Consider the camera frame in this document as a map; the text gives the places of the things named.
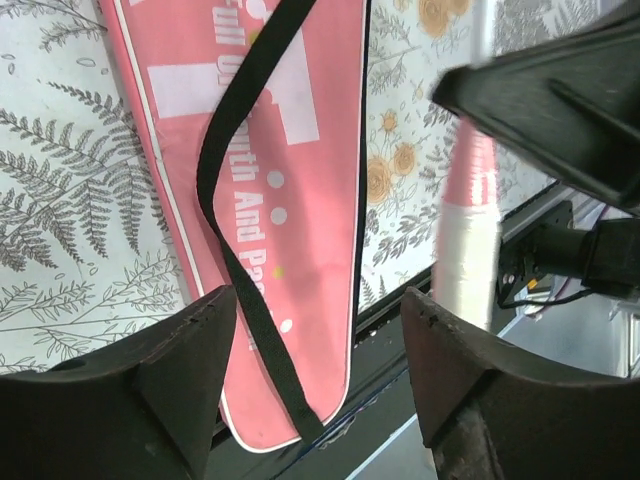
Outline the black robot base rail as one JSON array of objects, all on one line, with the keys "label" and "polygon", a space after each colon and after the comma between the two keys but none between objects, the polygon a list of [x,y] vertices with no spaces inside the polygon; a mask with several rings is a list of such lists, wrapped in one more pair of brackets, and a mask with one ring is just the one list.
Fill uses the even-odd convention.
[{"label": "black robot base rail", "polygon": [[324,435],[266,454],[242,449],[220,426],[212,441],[208,479],[344,479],[413,415],[400,320],[409,287],[429,290],[426,269],[358,317],[346,400]]}]

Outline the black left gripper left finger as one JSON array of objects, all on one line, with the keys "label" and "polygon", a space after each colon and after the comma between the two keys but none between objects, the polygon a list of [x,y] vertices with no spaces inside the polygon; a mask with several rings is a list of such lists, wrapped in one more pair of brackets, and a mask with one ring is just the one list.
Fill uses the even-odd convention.
[{"label": "black left gripper left finger", "polygon": [[222,286],[45,372],[1,379],[5,479],[201,479],[236,324]]}]

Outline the pink racket bag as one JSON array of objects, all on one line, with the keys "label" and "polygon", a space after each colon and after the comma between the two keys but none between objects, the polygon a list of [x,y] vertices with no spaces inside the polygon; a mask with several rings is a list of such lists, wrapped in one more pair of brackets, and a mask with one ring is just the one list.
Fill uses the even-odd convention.
[{"label": "pink racket bag", "polygon": [[105,1],[193,297],[229,284],[236,441],[312,442],[350,382],[363,244],[366,1]]}]

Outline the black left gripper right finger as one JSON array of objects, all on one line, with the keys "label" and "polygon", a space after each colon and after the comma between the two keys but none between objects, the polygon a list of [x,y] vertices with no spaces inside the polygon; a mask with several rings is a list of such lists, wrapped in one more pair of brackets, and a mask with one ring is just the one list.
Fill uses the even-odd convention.
[{"label": "black left gripper right finger", "polygon": [[636,479],[639,381],[564,365],[401,300],[423,443],[441,479]]}]

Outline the pink racket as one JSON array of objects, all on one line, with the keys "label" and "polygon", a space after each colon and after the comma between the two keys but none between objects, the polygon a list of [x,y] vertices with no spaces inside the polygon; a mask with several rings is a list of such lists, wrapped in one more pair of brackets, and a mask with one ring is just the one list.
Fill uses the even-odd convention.
[{"label": "pink racket", "polygon": [[501,234],[495,147],[466,117],[456,131],[440,212],[433,298],[487,331]]}]

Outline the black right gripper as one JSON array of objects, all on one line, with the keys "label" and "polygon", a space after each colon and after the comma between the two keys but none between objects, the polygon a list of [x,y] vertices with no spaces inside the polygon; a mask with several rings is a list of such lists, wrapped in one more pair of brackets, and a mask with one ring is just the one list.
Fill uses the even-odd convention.
[{"label": "black right gripper", "polygon": [[[432,100],[537,169],[621,210],[639,207],[639,17],[609,18],[586,32],[447,71]],[[546,275],[577,279],[590,293],[639,298],[639,219],[573,226],[563,200],[513,238],[498,260],[496,303],[533,305],[517,291]]]}]

